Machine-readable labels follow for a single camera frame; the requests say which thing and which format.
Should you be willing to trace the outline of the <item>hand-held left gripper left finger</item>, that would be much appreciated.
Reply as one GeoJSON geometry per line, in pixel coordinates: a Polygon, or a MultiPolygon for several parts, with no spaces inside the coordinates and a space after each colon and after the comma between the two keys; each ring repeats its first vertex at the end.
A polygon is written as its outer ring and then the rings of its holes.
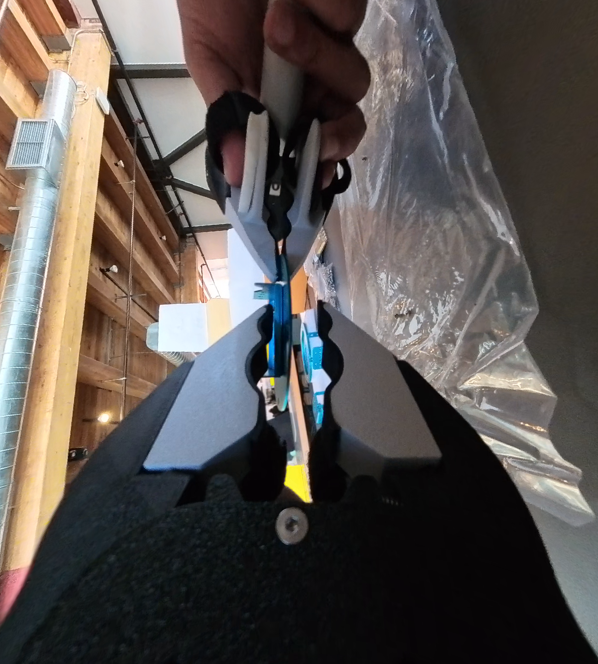
{"type": "Polygon", "coordinates": [[[286,444],[266,418],[258,387],[268,369],[273,309],[264,305],[200,354],[142,464],[203,484],[228,475],[247,501],[274,501],[286,476],[286,444]]]}

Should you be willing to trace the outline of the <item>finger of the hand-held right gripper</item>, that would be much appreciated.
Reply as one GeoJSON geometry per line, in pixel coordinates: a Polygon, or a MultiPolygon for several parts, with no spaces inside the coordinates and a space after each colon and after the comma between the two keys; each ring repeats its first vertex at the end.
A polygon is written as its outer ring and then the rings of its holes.
{"type": "Polygon", "coordinates": [[[238,211],[238,203],[239,199],[226,199],[225,216],[263,274],[274,283],[278,281],[277,244],[264,220],[264,205],[244,213],[238,211]]]}
{"type": "Polygon", "coordinates": [[[303,266],[327,216],[327,212],[314,212],[308,216],[299,215],[297,212],[287,213],[290,221],[290,232],[285,239],[288,268],[303,266]]]}

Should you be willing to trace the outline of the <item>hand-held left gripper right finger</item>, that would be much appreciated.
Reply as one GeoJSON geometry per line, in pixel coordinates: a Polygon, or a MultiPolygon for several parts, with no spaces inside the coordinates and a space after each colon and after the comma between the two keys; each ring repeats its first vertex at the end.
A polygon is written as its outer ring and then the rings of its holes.
{"type": "Polygon", "coordinates": [[[358,477],[438,465],[442,453],[395,356],[332,305],[316,310],[321,369],[328,377],[322,421],[310,444],[310,492],[338,501],[358,477]]]}

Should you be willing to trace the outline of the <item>blue metal plate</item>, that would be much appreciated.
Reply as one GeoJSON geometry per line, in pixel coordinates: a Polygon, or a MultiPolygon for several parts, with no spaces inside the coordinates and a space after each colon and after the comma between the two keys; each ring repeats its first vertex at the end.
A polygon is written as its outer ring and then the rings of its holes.
{"type": "Polygon", "coordinates": [[[276,256],[277,279],[255,284],[254,299],[267,300],[273,309],[272,339],[269,344],[268,375],[287,377],[292,349],[292,299],[287,255],[276,256]]]}

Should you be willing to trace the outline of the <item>person's right hand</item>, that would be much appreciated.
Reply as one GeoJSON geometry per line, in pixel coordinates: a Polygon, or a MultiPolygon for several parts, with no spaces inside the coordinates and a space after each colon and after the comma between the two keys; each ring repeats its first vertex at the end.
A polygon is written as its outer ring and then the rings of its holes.
{"type": "Polygon", "coordinates": [[[366,122],[358,107],[370,86],[353,39],[367,1],[178,1],[187,70],[205,104],[226,92],[260,97],[265,46],[305,76],[303,112],[321,122],[322,188],[353,154],[366,122]]]}

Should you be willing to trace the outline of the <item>small bag of screws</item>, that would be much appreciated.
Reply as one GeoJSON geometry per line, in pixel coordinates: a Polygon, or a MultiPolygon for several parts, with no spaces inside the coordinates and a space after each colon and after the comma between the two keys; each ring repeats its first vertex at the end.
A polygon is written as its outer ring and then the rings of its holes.
{"type": "Polygon", "coordinates": [[[308,284],[312,288],[316,299],[324,302],[335,302],[337,300],[334,271],[331,264],[323,262],[306,262],[304,270],[308,278],[308,284]]]}

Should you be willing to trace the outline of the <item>white box unit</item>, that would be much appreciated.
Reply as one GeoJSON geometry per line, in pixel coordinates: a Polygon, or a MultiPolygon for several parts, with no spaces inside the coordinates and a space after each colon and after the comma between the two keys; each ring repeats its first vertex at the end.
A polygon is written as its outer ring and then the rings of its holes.
{"type": "Polygon", "coordinates": [[[159,351],[202,353],[232,329],[229,299],[161,305],[158,323],[159,351]]]}

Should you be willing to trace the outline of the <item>clear plastic bag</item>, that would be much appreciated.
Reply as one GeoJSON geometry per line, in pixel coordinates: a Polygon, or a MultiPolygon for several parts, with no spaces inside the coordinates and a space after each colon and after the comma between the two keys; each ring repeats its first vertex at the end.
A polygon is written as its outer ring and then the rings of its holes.
{"type": "Polygon", "coordinates": [[[355,40],[368,127],[339,198],[349,305],[460,411],[525,501],[595,515],[550,439],[557,397],[525,344],[539,306],[435,1],[370,1],[355,40]]]}

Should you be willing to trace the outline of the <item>wooden column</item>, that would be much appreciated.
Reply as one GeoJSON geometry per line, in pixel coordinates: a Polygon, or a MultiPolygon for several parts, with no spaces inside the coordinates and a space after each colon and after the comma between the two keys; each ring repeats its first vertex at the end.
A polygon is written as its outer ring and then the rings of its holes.
{"type": "Polygon", "coordinates": [[[68,73],[79,85],[15,471],[3,571],[26,577],[64,493],[111,53],[102,30],[79,31],[68,73]]]}

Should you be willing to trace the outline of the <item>white vent grille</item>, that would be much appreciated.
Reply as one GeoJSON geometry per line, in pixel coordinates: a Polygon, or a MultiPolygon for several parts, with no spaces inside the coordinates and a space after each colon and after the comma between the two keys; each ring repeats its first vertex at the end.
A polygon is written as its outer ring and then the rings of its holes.
{"type": "Polygon", "coordinates": [[[54,119],[17,120],[6,161],[7,170],[42,169],[58,178],[64,152],[64,136],[54,119]]]}

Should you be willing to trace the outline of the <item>silver ventilation duct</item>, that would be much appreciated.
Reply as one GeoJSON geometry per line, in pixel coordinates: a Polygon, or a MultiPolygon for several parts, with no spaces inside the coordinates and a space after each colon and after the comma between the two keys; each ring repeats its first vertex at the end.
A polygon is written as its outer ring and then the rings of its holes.
{"type": "Polygon", "coordinates": [[[69,74],[50,71],[38,119],[54,119],[61,127],[61,170],[58,178],[42,169],[22,170],[25,188],[1,293],[0,564],[75,95],[76,83],[69,74]]]}

